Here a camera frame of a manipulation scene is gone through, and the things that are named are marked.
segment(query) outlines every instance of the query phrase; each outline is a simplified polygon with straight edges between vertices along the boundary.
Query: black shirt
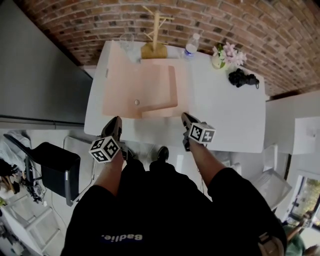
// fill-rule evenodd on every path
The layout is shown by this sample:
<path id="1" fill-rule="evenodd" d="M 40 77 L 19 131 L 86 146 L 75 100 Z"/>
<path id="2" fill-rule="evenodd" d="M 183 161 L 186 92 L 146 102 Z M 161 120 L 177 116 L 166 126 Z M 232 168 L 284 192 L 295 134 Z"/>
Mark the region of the black shirt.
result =
<path id="1" fill-rule="evenodd" d="M 65 255 L 210 253 L 261 255 L 264 232 L 286 235 L 264 198 L 233 169 L 218 172 L 208 186 L 212 202 L 186 175 L 146 171 L 117 197 L 92 186 L 74 209 Z"/>

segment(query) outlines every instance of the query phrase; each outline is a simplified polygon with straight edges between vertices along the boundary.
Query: brick wall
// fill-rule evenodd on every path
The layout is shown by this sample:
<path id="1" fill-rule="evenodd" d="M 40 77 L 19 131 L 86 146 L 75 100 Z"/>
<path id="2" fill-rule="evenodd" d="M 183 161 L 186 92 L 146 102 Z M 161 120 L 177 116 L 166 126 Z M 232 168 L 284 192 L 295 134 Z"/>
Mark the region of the brick wall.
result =
<path id="1" fill-rule="evenodd" d="M 313 0 L 16 0 L 27 16 L 79 65 L 96 65 L 106 40 L 125 32 L 146 42 L 160 10 L 159 40 L 199 50 L 228 41 L 247 53 L 246 67 L 265 77 L 270 96 L 320 90 L 320 9 Z"/>

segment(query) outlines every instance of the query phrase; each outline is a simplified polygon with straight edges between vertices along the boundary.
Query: black chair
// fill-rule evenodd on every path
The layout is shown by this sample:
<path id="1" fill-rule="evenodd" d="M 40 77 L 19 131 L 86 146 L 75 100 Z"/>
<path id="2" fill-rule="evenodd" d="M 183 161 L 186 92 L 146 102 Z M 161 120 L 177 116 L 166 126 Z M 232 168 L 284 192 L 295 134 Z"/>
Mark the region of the black chair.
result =
<path id="1" fill-rule="evenodd" d="M 41 165 L 43 185 L 66 199 L 66 204 L 72 206 L 79 197 L 80 156 L 52 145 L 48 142 L 40 144 L 35 149 L 25 147 L 9 134 L 4 134 L 9 141 L 17 145 L 35 163 Z M 33 182 L 30 168 L 26 166 L 26 176 Z"/>

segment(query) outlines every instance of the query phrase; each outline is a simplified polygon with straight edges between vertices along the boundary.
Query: bottle label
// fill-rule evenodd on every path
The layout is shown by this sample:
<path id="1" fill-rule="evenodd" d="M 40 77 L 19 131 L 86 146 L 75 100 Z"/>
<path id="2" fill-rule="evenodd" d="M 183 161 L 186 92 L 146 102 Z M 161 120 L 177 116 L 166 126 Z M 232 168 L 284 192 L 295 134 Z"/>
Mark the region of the bottle label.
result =
<path id="1" fill-rule="evenodd" d="M 187 51 L 187 49 L 184 50 L 184 54 L 189 57 L 192 57 L 193 55 L 195 55 L 194 53 Z"/>

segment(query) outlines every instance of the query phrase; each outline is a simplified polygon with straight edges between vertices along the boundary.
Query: plastic bottle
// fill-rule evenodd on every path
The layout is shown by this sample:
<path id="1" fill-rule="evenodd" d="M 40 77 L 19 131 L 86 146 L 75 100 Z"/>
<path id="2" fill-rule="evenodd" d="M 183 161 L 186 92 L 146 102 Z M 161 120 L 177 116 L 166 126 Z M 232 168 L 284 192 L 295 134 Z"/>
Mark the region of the plastic bottle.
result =
<path id="1" fill-rule="evenodd" d="M 192 59 L 194 54 L 197 52 L 199 47 L 200 35 L 194 33 L 193 36 L 188 40 L 184 50 L 184 58 L 187 60 Z"/>

